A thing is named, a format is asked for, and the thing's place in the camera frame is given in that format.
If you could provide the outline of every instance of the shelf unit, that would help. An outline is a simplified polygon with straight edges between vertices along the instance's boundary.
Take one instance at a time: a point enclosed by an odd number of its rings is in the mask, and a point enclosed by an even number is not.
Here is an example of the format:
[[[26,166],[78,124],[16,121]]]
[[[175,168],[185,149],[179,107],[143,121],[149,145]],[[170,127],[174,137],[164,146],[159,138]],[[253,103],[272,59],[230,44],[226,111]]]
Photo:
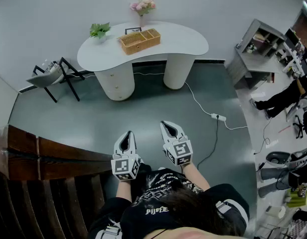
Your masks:
[[[286,37],[282,33],[255,19],[245,33],[238,52],[246,52],[247,47],[253,43],[257,47],[253,54],[271,58],[280,49],[285,40]]]

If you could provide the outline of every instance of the green object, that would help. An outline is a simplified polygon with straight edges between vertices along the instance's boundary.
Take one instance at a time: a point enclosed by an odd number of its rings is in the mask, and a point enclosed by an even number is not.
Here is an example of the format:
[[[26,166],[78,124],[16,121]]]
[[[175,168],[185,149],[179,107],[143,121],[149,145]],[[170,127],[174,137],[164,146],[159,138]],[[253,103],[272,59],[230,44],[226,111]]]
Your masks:
[[[92,24],[90,27],[89,36],[102,38],[110,29],[111,27],[109,26],[109,22],[106,24]]]
[[[293,207],[301,207],[301,206],[306,206],[307,205],[307,191],[305,194],[305,197],[299,197],[298,196],[298,189],[295,190],[294,192],[291,192],[291,190],[288,190],[288,195],[291,197],[291,201],[287,203],[287,206],[289,208]]]

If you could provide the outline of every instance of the gray floor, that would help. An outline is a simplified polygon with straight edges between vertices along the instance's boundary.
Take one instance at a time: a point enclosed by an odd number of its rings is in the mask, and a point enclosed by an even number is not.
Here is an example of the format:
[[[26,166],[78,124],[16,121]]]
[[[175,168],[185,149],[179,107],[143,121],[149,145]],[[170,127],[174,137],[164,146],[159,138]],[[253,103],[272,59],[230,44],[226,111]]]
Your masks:
[[[137,68],[142,73],[163,72],[164,66]],[[162,152],[161,120],[181,125],[193,146],[193,162],[198,164],[213,149],[217,121],[206,115],[194,102],[185,85],[178,91],[167,89],[163,75],[135,75],[136,89],[126,101],[108,99],[96,77],[72,80],[80,102],[68,85],[49,88],[58,100],[55,104],[44,89],[20,95],[10,124],[41,137],[63,144],[113,153],[118,137],[132,130],[138,154],[146,164],[157,169],[174,168]],[[227,117],[229,127],[245,126],[240,102],[223,65],[194,64],[187,82],[196,99],[209,113]],[[228,130],[219,122],[218,143],[213,155],[200,165],[200,171],[211,186],[232,184],[256,214],[256,177],[248,129]],[[115,191],[116,180],[105,185],[107,196]]]

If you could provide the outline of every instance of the staircase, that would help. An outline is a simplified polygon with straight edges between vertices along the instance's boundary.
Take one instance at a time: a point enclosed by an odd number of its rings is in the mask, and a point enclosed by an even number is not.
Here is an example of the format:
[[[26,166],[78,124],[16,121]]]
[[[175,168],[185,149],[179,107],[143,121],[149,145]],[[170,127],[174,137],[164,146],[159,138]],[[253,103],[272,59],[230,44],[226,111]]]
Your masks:
[[[85,239],[111,156],[0,129],[0,239]]]

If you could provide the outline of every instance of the woven tray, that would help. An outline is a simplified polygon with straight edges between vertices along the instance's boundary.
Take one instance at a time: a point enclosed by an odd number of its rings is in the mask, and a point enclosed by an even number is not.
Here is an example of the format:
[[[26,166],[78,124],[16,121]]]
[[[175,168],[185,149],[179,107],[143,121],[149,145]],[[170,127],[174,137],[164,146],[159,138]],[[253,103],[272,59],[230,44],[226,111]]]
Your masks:
[[[139,33],[128,34],[127,36],[119,37],[119,39],[124,52],[127,55],[131,55],[160,44],[160,37],[161,35],[152,28]]]

